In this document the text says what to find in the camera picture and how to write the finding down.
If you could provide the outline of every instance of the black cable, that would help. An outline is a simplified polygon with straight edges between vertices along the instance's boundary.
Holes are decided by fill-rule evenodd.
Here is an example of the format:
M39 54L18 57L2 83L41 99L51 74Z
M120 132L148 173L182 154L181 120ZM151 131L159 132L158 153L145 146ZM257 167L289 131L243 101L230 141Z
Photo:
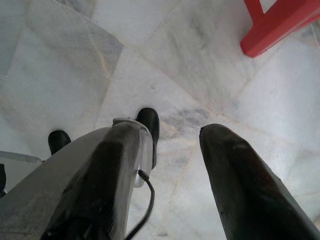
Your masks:
M145 215L143 216L142 220L129 233L129 235L125 238L125 240L132 239L137 234L137 232L145 225L145 223L148 221L148 219L151 215L152 208L154 207L154 203L155 203L155 190L154 190L151 182L149 181L149 176L142 170L138 170L138 174L146 182L146 184L148 184L148 186L150 188L150 191L151 191L150 203L149 203L149 207L148 207Z

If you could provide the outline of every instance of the black boot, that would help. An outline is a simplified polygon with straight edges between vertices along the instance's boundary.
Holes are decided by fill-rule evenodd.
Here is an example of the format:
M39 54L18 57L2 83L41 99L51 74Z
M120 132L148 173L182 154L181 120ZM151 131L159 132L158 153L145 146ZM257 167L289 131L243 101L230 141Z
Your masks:
M51 155L58 152L67 144L71 143L70 137L62 130L56 130L49 134L48 138Z
M159 132L160 132L160 123L159 116L156 110L152 108L143 108L138 113L136 120L139 123L145 125L152 135L153 140L153 154L152 154L152 169L157 164L157 143L159 140Z

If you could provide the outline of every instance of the white marble floor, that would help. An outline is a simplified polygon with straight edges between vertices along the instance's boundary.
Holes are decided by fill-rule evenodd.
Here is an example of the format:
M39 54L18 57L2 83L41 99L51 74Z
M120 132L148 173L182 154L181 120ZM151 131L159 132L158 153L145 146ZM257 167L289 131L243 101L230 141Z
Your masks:
M45 160L54 129L76 139L153 107L156 200L136 239L225 240L198 139L220 123L320 228L319 23L254 59L240 48L251 24L243 0L1 1L0 150ZM5 163L8 190L37 167L21 164ZM148 200L134 190L128 229Z

